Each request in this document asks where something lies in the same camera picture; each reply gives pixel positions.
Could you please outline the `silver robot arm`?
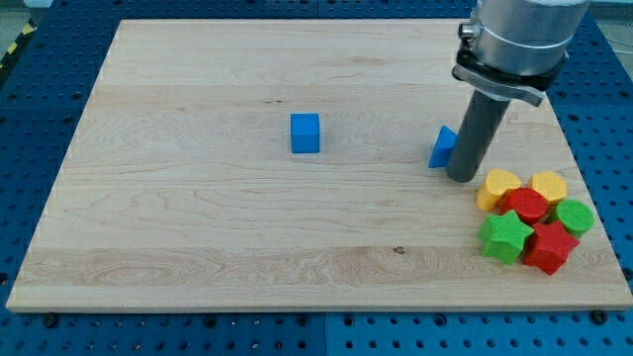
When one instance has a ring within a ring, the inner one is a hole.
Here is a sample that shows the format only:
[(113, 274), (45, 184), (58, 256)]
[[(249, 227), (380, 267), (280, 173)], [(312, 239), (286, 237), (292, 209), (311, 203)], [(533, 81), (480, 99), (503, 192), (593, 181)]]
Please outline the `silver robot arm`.
[(452, 75), (497, 101), (539, 106), (564, 66), (588, 0), (479, 0), (458, 27)]

